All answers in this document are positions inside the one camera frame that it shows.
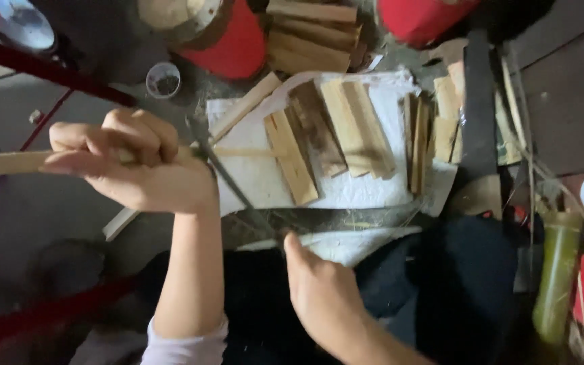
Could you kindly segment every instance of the concrete floor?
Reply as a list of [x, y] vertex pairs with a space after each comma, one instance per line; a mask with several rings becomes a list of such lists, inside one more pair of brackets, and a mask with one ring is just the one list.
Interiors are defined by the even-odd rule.
[[[418, 53], [398, 45], [374, 23], [368, 1], [360, 4], [365, 21], [363, 37], [385, 54], [377, 70], [393, 70], [399, 64], [409, 67], [417, 82], [433, 90], [434, 77], [444, 75], [440, 65], [423, 68]], [[147, 97], [145, 87], [118, 86], [140, 99], [140, 107], [172, 122], [184, 133], [184, 116], [199, 123], [206, 121], [208, 99], [243, 95], [256, 80], [229, 83], [184, 60], [176, 62], [184, 76], [184, 87], [173, 103]], [[0, 81], [0, 151], [14, 151], [32, 132], [27, 121], [35, 109], [48, 111], [65, 88], [28, 75]], [[114, 105], [82, 93], [74, 93], [53, 121], [100, 123]], [[48, 149], [47, 130], [40, 133], [32, 150]], [[37, 252], [61, 238], [98, 240], [109, 252], [114, 271], [120, 274], [141, 269], [156, 253], [169, 248], [171, 214], [141, 214], [111, 244], [102, 242], [101, 229], [121, 207], [98, 195], [77, 178], [50, 175], [7, 177], [0, 186], [0, 281], [23, 288], [27, 284], [27, 265]], [[264, 214], [275, 227], [292, 226], [302, 233], [326, 230], [353, 230], [365, 227], [396, 227], [411, 215], [411, 207], [367, 210], [272, 209]], [[224, 244], [227, 247], [260, 239], [244, 212], [223, 218]]]

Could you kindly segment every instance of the small container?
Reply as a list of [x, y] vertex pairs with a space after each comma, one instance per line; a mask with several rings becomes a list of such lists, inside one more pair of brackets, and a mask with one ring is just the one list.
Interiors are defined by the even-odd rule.
[[182, 87], [182, 74], [174, 64], [159, 62], [148, 71], [145, 87], [155, 99], [169, 99]]

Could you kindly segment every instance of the stack of wood pieces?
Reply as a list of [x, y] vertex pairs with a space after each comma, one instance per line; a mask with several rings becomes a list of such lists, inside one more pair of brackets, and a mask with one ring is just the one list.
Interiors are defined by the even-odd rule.
[[405, 155], [407, 184], [411, 193], [425, 192], [426, 173], [435, 155], [436, 124], [434, 104], [422, 93], [407, 94], [404, 98]]
[[333, 4], [272, 0], [267, 58], [273, 70], [294, 75], [303, 71], [346, 72], [361, 64], [357, 8]]
[[386, 178], [396, 168], [361, 82], [333, 79], [321, 86], [321, 94], [313, 81], [299, 85], [286, 109], [265, 118], [265, 129], [272, 150], [284, 156], [278, 162], [297, 206], [319, 198], [308, 145], [317, 152], [323, 177], [349, 170], [353, 177]]

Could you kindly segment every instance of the right hand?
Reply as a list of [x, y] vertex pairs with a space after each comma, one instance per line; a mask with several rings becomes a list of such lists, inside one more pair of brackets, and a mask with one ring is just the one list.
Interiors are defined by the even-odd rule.
[[353, 270], [326, 261], [304, 248], [295, 233], [284, 247], [290, 300], [312, 339], [340, 359], [354, 344], [354, 335], [367, 331], [373, 320], [360, 297]]
[[[207, 164], [179, 151], [175, 128], [142, 110], [115, 109], [102, 126], [55, 123], [53, 154], [43, 172], [85, 178], [96, 191], [139, 211], [192, 213], [217, 205], [217, 185]], [[119, 162], [118, 149], [134, 153], [136, 166]]]

